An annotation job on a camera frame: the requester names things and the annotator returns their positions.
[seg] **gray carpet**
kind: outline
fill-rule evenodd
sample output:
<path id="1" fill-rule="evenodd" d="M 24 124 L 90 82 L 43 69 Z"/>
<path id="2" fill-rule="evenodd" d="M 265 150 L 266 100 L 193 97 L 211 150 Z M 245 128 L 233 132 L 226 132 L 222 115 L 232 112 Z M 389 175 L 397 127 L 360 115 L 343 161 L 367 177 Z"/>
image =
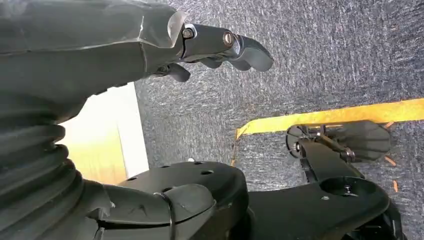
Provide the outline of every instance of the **gray carpet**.
<path id="1" fill-rule="evenodd" d="M 170 0 L 187 22 L 253 37 L 275 59 L 265 73 L 186 64 L 186 83 L 136 82 L 151 167 L 186 161 L 229 163 L 234 130 L 256 118 L 424 97 L 424 1 Z M 393 127 L 393 168 L 359 168 L 391 194 L 410 240 L 424 240 L 424 122 Z M 238 167 L 251 190 L 301 184 L 284 133 L 243 136 Z M 393 192 L 392 179 L 399 183 Z"/>

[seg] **bolt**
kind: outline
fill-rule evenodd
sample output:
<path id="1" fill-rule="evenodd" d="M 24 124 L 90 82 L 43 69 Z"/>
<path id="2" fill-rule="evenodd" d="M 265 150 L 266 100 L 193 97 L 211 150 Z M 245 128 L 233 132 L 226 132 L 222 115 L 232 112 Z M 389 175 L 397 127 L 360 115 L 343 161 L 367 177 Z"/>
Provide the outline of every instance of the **bolt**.
<path id="1" fill-rule="evenodd" d="M 298 142 L 293 143 L 293 149 L 295 149 L 298 152 L 301 151 L 301 146 L 299 145 Z"/>
<path id="2" fill-rule="evenodd" d="M 223 36 L 223 40 L 224 40 L 224 44 L 227 46 L 227 47 L 231 47 L 232 45 L 233 45 L 233 43 L 234 43 L 234 37 L 233 37 L 233 34 L 231 33 L 231 32 L 225 32 L 224 33 L 224 36 Z"/>
<path id="3" fill-rule="evenodd" d="M 186 28 L 182 30 L 182 37 L 185 39 L 191 39 L 195 34 L 193 33 L 193 30 L 190 28 Z"/>
<path id="4" fill-rule="evenodd" d="M 346 193 L 351 193 L 351 186 L 350 185 L 344 185 L 344 189 L 346 190 Z"/>

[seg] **yellow tape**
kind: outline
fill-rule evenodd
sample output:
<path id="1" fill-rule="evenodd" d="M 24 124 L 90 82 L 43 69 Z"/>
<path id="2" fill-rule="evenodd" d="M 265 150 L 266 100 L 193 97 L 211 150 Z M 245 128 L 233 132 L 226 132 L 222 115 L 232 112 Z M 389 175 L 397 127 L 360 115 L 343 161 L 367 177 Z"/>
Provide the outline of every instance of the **yellow tape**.
<path id="1" fill-rule="evenodd" d="M 243 134 L 286 131 L 290 126 L 298 124 L 330 124 L 360 120 L 371 120 L 375 123 L 424 120 L 424 98 L 260 118 L 239 128 L 236 139 Z"/>

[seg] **wire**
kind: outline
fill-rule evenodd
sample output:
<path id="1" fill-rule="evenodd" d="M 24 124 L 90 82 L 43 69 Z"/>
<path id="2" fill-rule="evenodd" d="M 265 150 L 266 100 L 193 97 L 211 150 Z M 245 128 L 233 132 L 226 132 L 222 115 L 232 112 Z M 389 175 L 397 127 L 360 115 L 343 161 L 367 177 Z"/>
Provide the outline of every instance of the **wire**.
<path id="1" fill-rule="evenodd" d="M 175 212 L 171 199 L 163 192 L 155 192 L 153 195 L 161 197 L 168 204 L 169 212 L 169 240 L 175 240 Z"/>

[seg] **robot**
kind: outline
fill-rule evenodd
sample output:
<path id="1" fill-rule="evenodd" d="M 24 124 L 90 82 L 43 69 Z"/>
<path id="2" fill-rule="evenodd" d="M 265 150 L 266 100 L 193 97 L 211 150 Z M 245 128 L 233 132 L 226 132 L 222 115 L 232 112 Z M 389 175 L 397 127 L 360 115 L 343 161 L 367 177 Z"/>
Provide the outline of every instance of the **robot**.
<path id="1" fill-rule="evenodd" d="M 369 121 L 290 128 L 287 148 L 308 183 L 294 188 L 248 192 L 243 173 L 218 162 L 154 168 L 121 186 L 83 179 L 55 143 L 65 135 L 58 124 L 89 96 L 151 75 L 185 82 L 182 62 L 267 71 L 274 60 L 259 42 L 184 23 L 162 4 L 24 0 L 0 9 L 1 240 L 406 239 L 387 193 L 351 165 L 390 148 L 389 133 Z"/>

